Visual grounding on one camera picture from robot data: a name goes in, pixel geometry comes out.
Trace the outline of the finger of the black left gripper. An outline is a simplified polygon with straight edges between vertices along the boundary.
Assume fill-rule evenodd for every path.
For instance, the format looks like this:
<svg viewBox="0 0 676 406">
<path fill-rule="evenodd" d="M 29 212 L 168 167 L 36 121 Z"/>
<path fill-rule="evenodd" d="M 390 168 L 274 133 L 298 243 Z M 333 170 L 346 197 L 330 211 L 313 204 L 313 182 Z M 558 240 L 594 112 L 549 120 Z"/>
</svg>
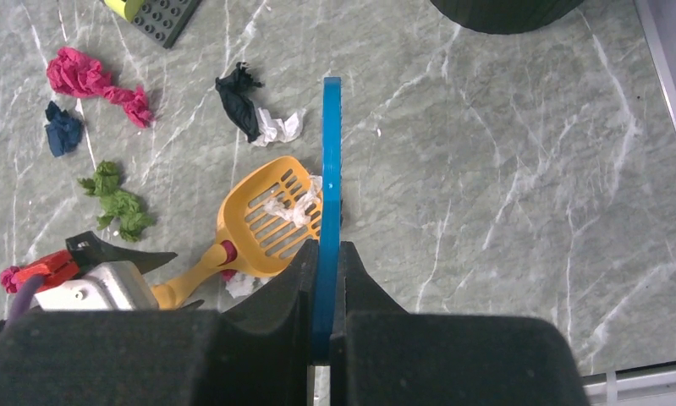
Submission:
<svg viewBox="0 0 676 406">
<path fill-rule="evenodd" d="M 156 270 L 176 258 L 175 252 L 144 252 L 109 244 L 92 231 L 65 239 L 65 245 L 79 267 L 78 276 L 84 276 L 104 262 L 129 261 L 141 275 Z"/>
</svg>

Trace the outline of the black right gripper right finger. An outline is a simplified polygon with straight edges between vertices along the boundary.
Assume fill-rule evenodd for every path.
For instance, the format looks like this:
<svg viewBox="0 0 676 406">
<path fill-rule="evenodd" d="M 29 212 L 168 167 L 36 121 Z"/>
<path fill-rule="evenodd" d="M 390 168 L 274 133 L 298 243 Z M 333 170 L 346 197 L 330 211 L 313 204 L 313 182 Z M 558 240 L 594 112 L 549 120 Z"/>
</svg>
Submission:
<svg viewBox="0 0 676 406">
<path fill-rule="evenodd" d="M 412 314 L 340 245 L 333 405 L 586 405 L 572 352 L 539 318 Z"/>
</svg>

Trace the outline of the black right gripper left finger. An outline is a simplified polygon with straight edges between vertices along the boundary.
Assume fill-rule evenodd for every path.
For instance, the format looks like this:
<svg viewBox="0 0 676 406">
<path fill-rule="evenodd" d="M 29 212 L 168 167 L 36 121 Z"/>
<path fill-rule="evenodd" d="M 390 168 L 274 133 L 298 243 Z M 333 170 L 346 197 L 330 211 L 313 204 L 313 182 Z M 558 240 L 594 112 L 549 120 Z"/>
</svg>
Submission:
<svg viewBox="0 0 676 406">
<path fill-rule="evenodd" d="M 41 312 L 0 333 L 0 405 L 310 405 L 318 244 L 225 312 Z"/>
</svg>

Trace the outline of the blue hand brush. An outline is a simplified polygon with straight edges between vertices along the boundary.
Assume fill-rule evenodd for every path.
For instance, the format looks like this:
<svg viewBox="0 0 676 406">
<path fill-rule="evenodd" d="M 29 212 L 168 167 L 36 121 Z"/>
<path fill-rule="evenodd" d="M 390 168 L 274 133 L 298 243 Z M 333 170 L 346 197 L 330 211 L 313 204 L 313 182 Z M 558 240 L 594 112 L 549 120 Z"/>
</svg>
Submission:
<svg viewBox="0 0 676 406">
<path fill-rule="evenodd" d="M 328 363 L 333 330 L 341 229 L 342 81 L 326 77 L 322 103 L 322 223 L 311 327 L 314 365 Z"/>
</svg>

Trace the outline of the yellow slotted plastic scoop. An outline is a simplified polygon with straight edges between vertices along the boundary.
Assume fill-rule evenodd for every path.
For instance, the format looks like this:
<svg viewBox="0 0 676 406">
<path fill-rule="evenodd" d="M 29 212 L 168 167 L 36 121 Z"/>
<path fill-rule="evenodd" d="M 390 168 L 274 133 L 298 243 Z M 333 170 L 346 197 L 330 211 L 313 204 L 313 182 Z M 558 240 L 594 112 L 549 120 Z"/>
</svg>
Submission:
<svg viewBox="0 0 676 406">
<path fill-rule="evenodd" d="M 257 168 L 226 196 L 217 214 L 214 244 L 201 259 L 181 275 L 152 287 L 159 307 L 177 309 L 208 278 L 225 269 L 253 277 L 275 277 L 292 260 L 307 239 L 321 233 L 322 203 L 311 207 L 310 222 L 296 228 L 291 222 L 263 211 L 266 200 L 277 197 L 291 208 L 310 187 L 307 169 L 293 156 L 281 156 Z M 237 258 L 224 265 L 226 252 L 221 246 L 231 241 Z"/>
</svg>

